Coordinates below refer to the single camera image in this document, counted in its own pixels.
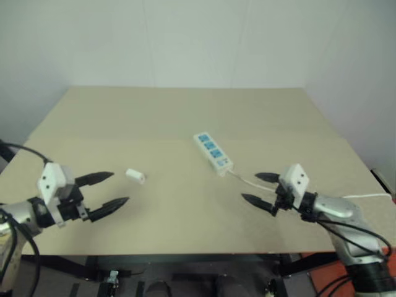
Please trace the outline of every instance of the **white power strip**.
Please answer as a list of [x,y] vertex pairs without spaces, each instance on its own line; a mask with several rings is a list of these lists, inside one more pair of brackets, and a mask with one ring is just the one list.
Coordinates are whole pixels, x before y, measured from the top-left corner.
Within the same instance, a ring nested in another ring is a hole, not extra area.
[[194,135],[193,138],[218,175],[224,176],[227,171],[233,169],[234,163],[228,158],[208,132],[198,133]]
[[309,184],[308,175],[300,164],[291,165],[279,176],[279,183],[285,189],[291,189],[295,197],[293,205],[298,209]]

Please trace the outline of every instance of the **floor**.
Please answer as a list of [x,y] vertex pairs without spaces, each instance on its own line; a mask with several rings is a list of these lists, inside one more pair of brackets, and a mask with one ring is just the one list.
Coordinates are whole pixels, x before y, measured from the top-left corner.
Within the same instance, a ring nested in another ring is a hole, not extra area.
[[[173,297],[212,297],[213,280],[218,275],[231,275],[238,279],[251,297],[263,297],[266,284],[274,278],[272,261],[222,261],[222,262],[178,262],[178,263],[136,263],[128,261],[128,256],[101,258],[100,267],[107,269],[117,266],[130,269],[131,278],[120,279],[117,297],[138,297],[139,282],[145,289],[157,281],[166,281],[172,289]],[[68,257],[75,262],[85,263],[85,257]],[[22,262],[19,270],[14,297],[25,296],[32,281],[33,264]],[[289,297],[313,297],[314,289],[310,278],[304,273],[285,279]],[[99,284],[70,277],[61,272],[42,268],[40,282],[35,296],[40,297],[88,297],[96,296]]]

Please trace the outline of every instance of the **table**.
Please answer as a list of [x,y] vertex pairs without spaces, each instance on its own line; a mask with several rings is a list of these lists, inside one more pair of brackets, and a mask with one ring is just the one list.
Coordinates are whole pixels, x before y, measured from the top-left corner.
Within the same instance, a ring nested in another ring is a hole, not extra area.
[[[215,174],[192,141],[208,131],[255,180],[300,163],[309,191],[342,196],[382,192],[369,170],[318,112],[306,93],[288,89],[72,87],[32,132],[26,146],[68,165],[75,176],[113,171],[82,188],[92,209],[129,196],[116,213],[95,223],[76,220],[36,237],[45,255],[228,254],[333,251],[327,233],[296,213],[271,217],[241,197],[271,193]],[[147,175],[141,186],[127,179]],[[38,194],[42,162],[19,152],[0,175],[2,202]],[[396,207],[389,198],[357,198],[373,229],[396,243]],[[28,246],[24,253],[30,254]]]

